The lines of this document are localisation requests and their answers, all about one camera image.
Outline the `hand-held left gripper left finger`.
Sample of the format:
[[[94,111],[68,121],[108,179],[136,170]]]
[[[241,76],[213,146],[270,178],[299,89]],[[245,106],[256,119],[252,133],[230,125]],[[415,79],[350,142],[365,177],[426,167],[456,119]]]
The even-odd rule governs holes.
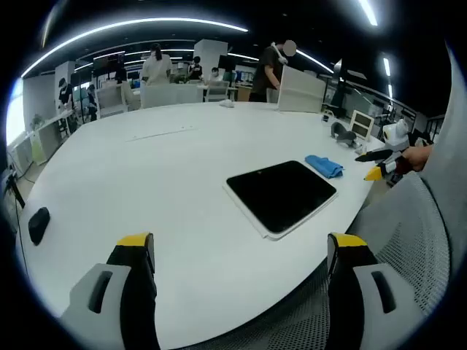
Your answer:
[[[120,239],[73,286],[62,325],[86,349],[159,349],[154,274],[153,234]]]

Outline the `person's right hand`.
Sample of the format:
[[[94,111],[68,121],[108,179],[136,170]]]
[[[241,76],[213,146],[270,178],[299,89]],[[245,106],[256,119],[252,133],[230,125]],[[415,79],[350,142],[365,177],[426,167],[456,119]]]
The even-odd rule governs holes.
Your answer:
[[[433,145],[408,147],[402,156],[409,162],[413,171],[421,171],[425,167],[433,149]]]

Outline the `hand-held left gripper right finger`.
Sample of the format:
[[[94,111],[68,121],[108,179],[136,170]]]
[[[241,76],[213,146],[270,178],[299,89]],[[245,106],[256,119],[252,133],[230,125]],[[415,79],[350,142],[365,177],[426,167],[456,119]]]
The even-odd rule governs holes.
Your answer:
[[[327,349],[397,349],[422,312],[413,287],[358,236],[328,235]]]

